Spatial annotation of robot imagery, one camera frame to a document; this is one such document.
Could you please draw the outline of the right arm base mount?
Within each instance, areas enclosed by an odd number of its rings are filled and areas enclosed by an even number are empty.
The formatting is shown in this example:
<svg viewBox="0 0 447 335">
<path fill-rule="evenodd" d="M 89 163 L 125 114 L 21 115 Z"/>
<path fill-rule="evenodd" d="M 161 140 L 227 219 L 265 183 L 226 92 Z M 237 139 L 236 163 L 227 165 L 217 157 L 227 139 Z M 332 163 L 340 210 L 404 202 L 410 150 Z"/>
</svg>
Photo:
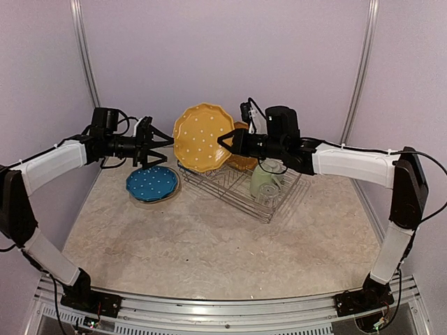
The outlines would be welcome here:
<svg viewBox="0 0 447 335">
<path fill-rule="evenodd" d="M 372 311 L 392 305 L 395 300 L 391 292 L 378 296 L 374 291 L 354 290 L 344 291 L 334 296 L 338 317 Z"/>
</svg>

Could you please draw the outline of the yellow polka dot plate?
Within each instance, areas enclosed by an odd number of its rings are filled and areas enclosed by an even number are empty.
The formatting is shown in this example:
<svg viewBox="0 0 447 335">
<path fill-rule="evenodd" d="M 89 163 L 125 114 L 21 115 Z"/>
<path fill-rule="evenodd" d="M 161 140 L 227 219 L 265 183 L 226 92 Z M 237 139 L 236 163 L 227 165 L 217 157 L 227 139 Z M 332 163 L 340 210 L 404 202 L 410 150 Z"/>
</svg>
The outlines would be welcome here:
<svg viewBox="0 0 447 335">
<path fill-rule="evenodd" d="M 233 118 L 221 106 L 201 103 L 190 107 L 175 122 L 175 157 L 195 172 L 217 170 L 231 156 L 217 139 L 234 129 Z"/>
<path fill-rule="evenodd" d="M 234 123 L 235 129 L 243 128 L 249 129 L 249 125 L 243 121 L 236 121 Z M 236 168 L 239 171 L 251 170 L 253 171 L 258 165 L 258 161 L 256 158 L 248 158 L 244 156 L 238 156 L 232 154 L 231 157 L 226 161 L 228 165 L 233 168 Z"/>
</svg>

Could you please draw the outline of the blue polka dot plate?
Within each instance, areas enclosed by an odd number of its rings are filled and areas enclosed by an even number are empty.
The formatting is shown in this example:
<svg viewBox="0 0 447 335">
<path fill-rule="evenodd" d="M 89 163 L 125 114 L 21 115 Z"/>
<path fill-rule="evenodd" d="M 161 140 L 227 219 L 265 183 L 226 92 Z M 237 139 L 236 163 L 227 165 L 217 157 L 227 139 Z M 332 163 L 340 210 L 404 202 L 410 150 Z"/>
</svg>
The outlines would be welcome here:
<svg viewBox="0 0 447 335">
<path fill-rule="evenodd" d="M 172 169 L 157 165 L 133 171 L 126 179 L 126 190 L 141 202 L 156 202 L 171 195 L 178 184 Z"/>
</svg>

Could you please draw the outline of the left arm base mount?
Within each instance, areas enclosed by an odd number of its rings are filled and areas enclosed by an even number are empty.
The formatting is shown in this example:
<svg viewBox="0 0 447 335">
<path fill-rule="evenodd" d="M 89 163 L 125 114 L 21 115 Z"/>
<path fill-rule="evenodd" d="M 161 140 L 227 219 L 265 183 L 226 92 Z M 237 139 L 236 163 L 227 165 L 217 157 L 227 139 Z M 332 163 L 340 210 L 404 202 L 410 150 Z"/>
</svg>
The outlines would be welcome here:
<svg viewBox="0 0 447 335">
<path fill-rule="evenodd" d="M 80 297 L 63 295 L 61 305 L 69 308 L 99 315 L 100 317 L 117 318 L 122 304 L 122 297 L 106 292 L 92 290 L 87 300 Z"/>
</svg>

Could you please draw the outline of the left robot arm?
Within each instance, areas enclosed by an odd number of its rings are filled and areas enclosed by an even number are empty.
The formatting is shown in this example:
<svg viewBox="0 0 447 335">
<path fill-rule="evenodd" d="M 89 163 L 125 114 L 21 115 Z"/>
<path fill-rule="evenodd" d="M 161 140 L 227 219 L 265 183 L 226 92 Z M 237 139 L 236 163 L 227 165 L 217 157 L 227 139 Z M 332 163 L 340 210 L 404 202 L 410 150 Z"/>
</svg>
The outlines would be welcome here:
<svg viewBox="0 0 447 335">
<path fill-rule="evenodd" d="M 133 130 L 131 136 L 118 133 L 120 121 Z M 174 139 L 154 127 L 151 117 L 137 120 L 134 126 L 129 122 L 121 110 L 97 107 L 82 133 L 23 161 L 1 166 L 1 233 L 38 271 L 62 285 L 63 304 L 77 310 L 97 310 L 98 294 L 91 288 L 89 274 L 66 258 L 39 229 L 29 198 L 61 175 L 108 157 L 130 158 L 134 166 L 143 169 L 165 163 L 166 156 L 156 149 L 173 144 Z"/>
</svg>

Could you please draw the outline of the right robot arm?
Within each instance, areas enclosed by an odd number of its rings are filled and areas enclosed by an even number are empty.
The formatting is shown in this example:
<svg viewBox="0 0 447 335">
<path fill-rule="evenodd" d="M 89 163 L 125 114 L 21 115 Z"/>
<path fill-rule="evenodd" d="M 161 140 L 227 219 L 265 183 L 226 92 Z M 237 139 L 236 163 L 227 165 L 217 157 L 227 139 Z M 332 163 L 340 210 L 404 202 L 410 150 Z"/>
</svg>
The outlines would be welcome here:
<svg viewBox="0 0 447 335">
<path fill-rule="evenodd" d="M 265 116 L 265 134 L 235 129 L 217 142 L 239 156 L 279 159 L 301 174 L 348 177 L 392 190 L 390 223 L 372 270 L 361 289 L 335 295 L 334 300 L 339 316 L 393 304 L 389 282 L 413 246 L 428 197 L 418 154 L 411 147 L 381 151 L 301 137 L 297 113 L 286 106 L 269 107 Z"/>
</svg>

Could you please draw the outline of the cream bird pattern plate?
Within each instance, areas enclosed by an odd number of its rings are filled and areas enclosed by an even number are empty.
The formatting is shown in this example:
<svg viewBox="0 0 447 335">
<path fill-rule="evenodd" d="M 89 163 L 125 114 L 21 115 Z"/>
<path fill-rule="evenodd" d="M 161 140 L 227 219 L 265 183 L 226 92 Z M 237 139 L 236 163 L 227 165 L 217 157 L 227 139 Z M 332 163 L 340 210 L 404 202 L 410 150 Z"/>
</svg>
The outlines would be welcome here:
<svg viewBox="0 0 447 335">
<path fill-rule="evenodd" d="M 179 182 L 175 189 L 173 190 L 173 192 L 169 195 L 167 195 L 166 197 L 159 199 L 159 200 L 151 200 L 151 201 L 143 201 L 143 200 L 139 200 L 135 197 L 133 197 L 132 195 L 129 195 L 129 200 L 134 202 L 134 203 L 140 203 L 140 204 L 146 204 L 146 205 L 153 205 L 153 204 L 158 204 L 158 203 L 162 203 L 162 202 L 168 202 L 171 201 L 173 199 L 175 199 L 178 195 L 178 193 L 181 191 L 182 189 L 182 183 Z"/>
</svg>

